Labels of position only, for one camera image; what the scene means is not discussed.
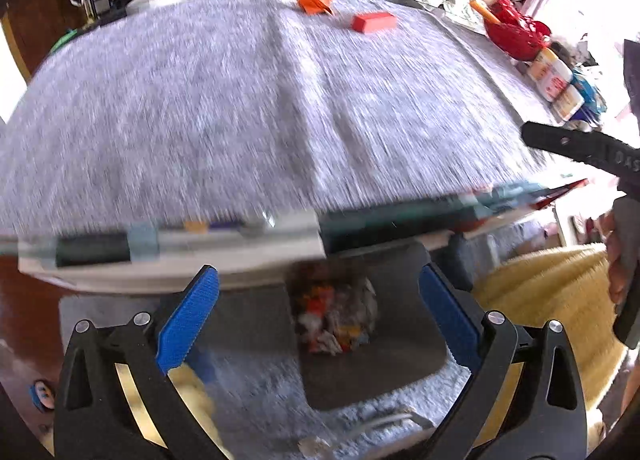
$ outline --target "human hand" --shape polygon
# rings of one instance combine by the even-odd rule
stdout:
[[[622,265],[622,243],[616,234],[616,220],[613,211],[598,218],[600,233],[606,239],[607,259],[609,260],[609,297],[613,303],[620,303],[625,297],[625,288],[631,272]]]

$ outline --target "gray rug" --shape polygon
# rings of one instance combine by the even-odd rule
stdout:
[[[195,348],[198,362],[206,361],[210,366],[201,376],[216,405],[216,426],[236,459],[301,459],[300,439],[334,439],[360,423],[396,413],[403,406],[414,408],[435,424],[442,421],[469,373],[448,355],[430,314],[417,296],[413,273],[421,261],[424,262],[424,251],[420,254],[411,247],[384,255],[371,267],[370,279],[380,301],[381,341],[373,339],[368,345],[373,351],[363,358],[353,353],[351,364],[346,361],[336,364],[334,370],[330,365],[319,370],[321,375],[316,375],[310,385],[301,374],[286,288],[272,286],[221,294]],[[404,274],[399,272],[402,266]],[[60,302],[65,346],[81,318],[89,318],[97,326],[125,323],[138,311],[152,311],[159,302],[158,297],[65,298]],[[342,406],[329,411],[313,410],[306,401],[305,388],[312,396],[320,395],[322,382],[318,381],[321,377],[330,381],[327,376],[332,372],[335,389],[331,389],[331,382],[325,383],[324,392],[333,405]],[[356,378],[342,378],[354,372]],[[378,396],[352,403],[350,387],[354,382],[363,385],[357,398],[372,393]],[[411,422],[373,430],[345,444],[336,456],[356,458],[418,430]]]
[[[189,0],[63,47],[4,129],[0,231],[353,209],[553,162],[518,132],[550,110],[487,39],[397,4],[332,7]],[[350,29],[375,10],[398,28]]]

